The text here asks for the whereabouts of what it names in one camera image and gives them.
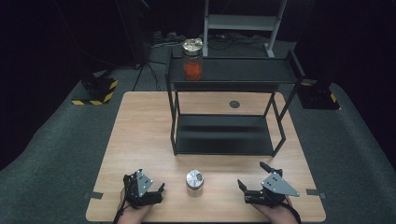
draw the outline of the metal can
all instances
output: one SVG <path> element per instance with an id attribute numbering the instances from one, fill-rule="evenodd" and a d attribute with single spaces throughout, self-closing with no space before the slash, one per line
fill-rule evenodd
<path id="1" fill-rule="evenodd" d="M 201 38 L 186 39 L 182 47 L 184 78 L 188 81 L 200 80 L 203 63 Z"/>
<path id="2" fill-rule="evenodd" d="M 198 170 L 191 170 L 187 173 L 186 184 L 189 189 L 201 189 L 204 186 L 204 176 Z"/>

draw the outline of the black metal shelf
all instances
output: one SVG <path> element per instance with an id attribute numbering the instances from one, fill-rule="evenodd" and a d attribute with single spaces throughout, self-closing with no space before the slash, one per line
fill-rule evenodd
<path id="1" fill-rule="evenodd" d="M 180 115 L 176 148 L 185 154 L 273 153 L 264 116 Z"/>
<path id="2" fill-rule="evenodd" d="M 204 57 L 199 81 L 184 79 L 182 59 L 169 51 L 165 80 L 172 112 L 171 142 L 174 154 L 268 155 L 274 157 L 286 141 L 282 119 L 301 86 L 304 72 L 292 51 L 279 58 Z M 275 94 L 281 84 L 294 85 L 279 113 Z M 250 91 L 271 93 L 262 115 L 191 115 L 180 112 L 180 91 Z M 266 116 L 275 111 L 281 140 L 273 148 Z"/>

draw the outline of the orange contents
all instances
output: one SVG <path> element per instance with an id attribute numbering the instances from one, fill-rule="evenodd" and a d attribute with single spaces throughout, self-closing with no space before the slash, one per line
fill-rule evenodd
<path id="1" fill-rule="evenodd" d="M 202 65 L 200 63 L 184 63 L 184 77 L 188 81 L 198 81 L 202 76 Z"/>

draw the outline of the can lid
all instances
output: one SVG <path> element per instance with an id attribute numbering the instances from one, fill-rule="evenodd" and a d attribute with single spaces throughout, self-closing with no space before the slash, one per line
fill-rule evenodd
<path id="1" fill-rule="evenodd" d="M 201 38 L 186 39 L 183 44 L 183 53 L 189 56 L 197 56 L 202 53 L 202 40 Z"/>

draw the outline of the metal frame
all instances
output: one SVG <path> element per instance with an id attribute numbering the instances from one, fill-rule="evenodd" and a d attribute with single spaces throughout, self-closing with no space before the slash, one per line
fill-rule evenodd
<path id="1" fill-rule="evenodd" d="M 279 11 L 277 12 L 277 15 L 274 20 L 274 24 L 271 25 L 270 28 L 265 27 L 264 25 L 262 27 L 257 27 L 257 26 L 249 26 L 249 24 L 246 24 L 244 27 L 240 26 L 232 26 L 229 25 L 228 28 L 232 29 L 243 29 L 243 30 L 266 30 L 266 31 L 271 31 L 271 36 L 270 36 L 270 41 L 269 43 L 265 43 L 265 51 L 267 53 L 268 57 L 274 58 L 275 54 L 273 52 L 273 47 L 274 43 L 276 40 L 277 32 L 279 30 L 280 23 L 282 22 L 282 17 L 283 17 L 283 12 L 285 11 L 286 4 L 288 3 L 288 0 L 281 0 L 282 2 L 280 3 Z M 262 24 L 265 24 L 265 21 L 271 21 L 272 22 L 272 17 L 265 17 L 261 16 L 260 20 L 262 20 Z M 203 54 L 204 56 L 208 55 L 208 30 L 209 30 L 209 0 L 205 0 L 205 11 L 204 11 L 204 47 L 203 47 Z"/>
<path id="2" fill-rule="evenodd" d="M 169 66 L 170 66 L 170 62 L 172 60 L 173 56 L 172 56 L 172 51 L 169 51 L 169 55 L 168 55 L 168 64 L 166 65 L 165 68 L 165 81 L 166 81 L 166 88 L 167 88 L 167 92 L 168 92 L 168 98 L 169 98 L 169 105 L 170 105 L 170 109 L 171 109 L 171 114 L 172 114 L 172 129 L 171 129 L 171 143 L 172 143 L 172 148 L 174 150 L 174 155 L 177 155 L 177 138 L 175 137 L 175 134 L 177 134 L 175 132 L 176 130 L 176 126 L 177 126 L 177 116 L 182 115 L 180 112 L 180 104 L 179 104 L 179 100 L 178 100 L 178 91 L 174 90 L 172 91 L 172 86 L 171 86 L 171 80 L 170 80 L 170 76 L 169 76 Z M 276 100 L 275 100 L 275 95 L 276 95 L 276 91 L 266 91 L 263 90 L 263 93 L 271 93 L 271 97 L 270 100 L 268 101 L 267 106 L 265 107 L 263 116 L 266 118 L 268 111 L 270 109 L 270 107 L 272 106 L 275 112 L 275 116 L 276 116 L 276 122 L 278 125 L 278 129 L 280 131 L 280 135 L 281 135 L 281 140 L 279 141 L 279 143 L 277 144 L 276 148 L 273 148 L 273 153 L 272 153 L 272 157 L 274 157 L 277 152 L 280 150 L 280 148 L 283 146 L 283 144 L 286 141 L 286 135 L 283 129 L 283 125 L 282 125 L 282 119 L 284 118 L 287 110 L 289 109 L 289 106 L 291 104 L 291 101 L 293 99 L 293 97 L 295 96 L 295 94 L 297 93 L 297 90 L 301 87 L 301 83 L 303 82 L 304 79 L 304 71 L 302 69 L 302 67 L 300 66 L 295 54 L 293 51 L 290 51 L 286 60 L 289 62 L 289 65 L 294 73 L 294 75 L 297 77 L 296 78 L 296 82 L 294 83 L 294 87 L 288 97 L 288 99 L 285 102 L 285 105 L 283 106 L 282 110 L 279 113 L 278 107 L 276 105 Z"/>

